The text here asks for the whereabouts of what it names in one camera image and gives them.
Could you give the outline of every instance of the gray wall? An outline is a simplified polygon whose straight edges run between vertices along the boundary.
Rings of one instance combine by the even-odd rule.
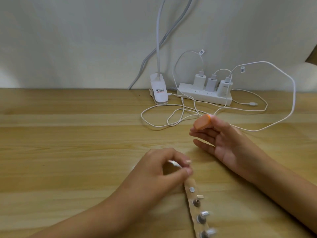
[[[161,35],[188,0],[167,0]],[[0,0],[0,87],[127,88],[155,47],[161,0]],[[294,76],[299,91],[317,91],[317,67],[304,63],[317,44],[317,0],[194,0],[161,50],[168,86],[185,50],[206,51],[207,76],[220,68],[266,60]],[[200,68],[185,54],[177,80],[193,82]],[[156,57],[135,88],[150,87]],[[291,89],[269,66],[234,75],[236,88]]]

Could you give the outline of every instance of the pinky finger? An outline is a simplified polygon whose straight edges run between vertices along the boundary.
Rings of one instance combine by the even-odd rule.
[[[198,148],[201,148],[202,150],[208,152],[211,155],[215,155],[215,147],[214,146],[212,146],[210,144],[206,144],[204,142],[201,142],[200,140],[197,140],[197,139],[194,139],[193,142]]]

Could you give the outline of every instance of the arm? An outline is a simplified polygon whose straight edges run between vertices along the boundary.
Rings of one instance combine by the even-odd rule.
[[[183,168],[163,175],[162,166],[168,160],[176,161]],[[172,148],[150,150],[106,200],[29,238],[115,236],[192,175],[188,160],[188,157]]]
[[[214,155],[233,172],[262,192],[317,234],[317,186],[278,164],[239,130],[216,116],[208,127],[192,128],[201,149]]]

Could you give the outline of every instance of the small metal piece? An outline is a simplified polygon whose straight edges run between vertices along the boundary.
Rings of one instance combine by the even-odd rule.
[[[198,200],[198,199],[193,200],[193,205],[196,207],[200,207],[200,200]]]
[[[205,224],[206,223],[206,216],[209,215],[209,212],[208,211],[203,211],[201,212],[198,216],[197,216],[197,222],[200,223],[200,224]]]
[[[200,233],[200,238],[211,238],[216,234],[216,230],[214,228],[208,229]]]

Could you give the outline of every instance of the orange object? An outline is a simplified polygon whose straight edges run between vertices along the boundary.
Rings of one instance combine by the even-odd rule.
[[[201,129],[207,128],[210,125],[210,123],[211,123],[210,115],[206,114],[194,122],[194,128],[197,130],[201,130]]]

